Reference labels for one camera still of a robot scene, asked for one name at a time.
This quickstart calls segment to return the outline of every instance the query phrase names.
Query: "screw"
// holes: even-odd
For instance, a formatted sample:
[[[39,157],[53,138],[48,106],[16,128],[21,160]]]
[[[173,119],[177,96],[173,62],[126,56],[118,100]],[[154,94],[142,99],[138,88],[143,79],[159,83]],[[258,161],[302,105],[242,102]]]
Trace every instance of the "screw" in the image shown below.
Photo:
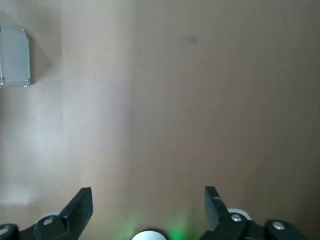
[[[272,223],[272,226],[277,230],[284,230],[285,229],[285,226],[279,221],[274,221]]]
[[[239,214],[232,214],[231,219],[235,222],[241,222],[241,216]]]
[[[8,227],[8,226],[5,226],[5,227],[3,227],[3,228],[0,229],[0,235],[6,234],[8,231],[9,231],[9,227]]]
[[[52,216],[50,216],[46,220],[44,220],[42,224],[49,225],[50,223],[52,223],[53,220],[54,220],[54,218]]]

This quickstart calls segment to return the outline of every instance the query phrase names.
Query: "black mechanical part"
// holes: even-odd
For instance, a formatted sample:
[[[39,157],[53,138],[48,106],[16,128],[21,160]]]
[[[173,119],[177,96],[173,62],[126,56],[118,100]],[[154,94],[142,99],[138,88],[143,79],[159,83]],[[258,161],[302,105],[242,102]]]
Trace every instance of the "black mechanical part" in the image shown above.
[[[0,225],[0,240],[77,240],[93,214],[92,191],[81,188],[58,215],[46,216],[19,231],[16,224]]]
[[[271,219],[260,226],[241,214],[229,213],[213,186],[205,187],[205,213],[211,230],[200,240],[307,240],[286,221]]]

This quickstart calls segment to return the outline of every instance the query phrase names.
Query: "brown surface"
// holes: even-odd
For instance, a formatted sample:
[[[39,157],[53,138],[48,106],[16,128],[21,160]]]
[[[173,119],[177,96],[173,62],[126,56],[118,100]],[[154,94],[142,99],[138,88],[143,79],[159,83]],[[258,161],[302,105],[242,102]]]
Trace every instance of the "brown surface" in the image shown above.
[[[319,239],[319,1],[1,0],[33,37],[0,91],[1,223],[91,186],[83,239],[207,227],[205,185]]]

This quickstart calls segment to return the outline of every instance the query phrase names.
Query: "mark on wall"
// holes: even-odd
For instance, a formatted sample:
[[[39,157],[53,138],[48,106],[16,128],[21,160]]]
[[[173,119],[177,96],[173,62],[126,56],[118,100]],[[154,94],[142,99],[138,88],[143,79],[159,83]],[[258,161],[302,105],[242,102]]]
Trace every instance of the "mark on wall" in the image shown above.
[[[184,37],[184,40],[190,44],[198,44],[199,43],[199,38],[195,35],[186,35]]]

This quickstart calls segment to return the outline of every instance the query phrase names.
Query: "metal plate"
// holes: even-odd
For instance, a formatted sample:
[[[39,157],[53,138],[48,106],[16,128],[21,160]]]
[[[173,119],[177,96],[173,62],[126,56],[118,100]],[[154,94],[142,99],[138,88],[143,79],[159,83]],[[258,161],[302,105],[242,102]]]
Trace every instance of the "metal plate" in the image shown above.
[[[30,84],[29,39],[21,28],[0,27],[0,87]]]

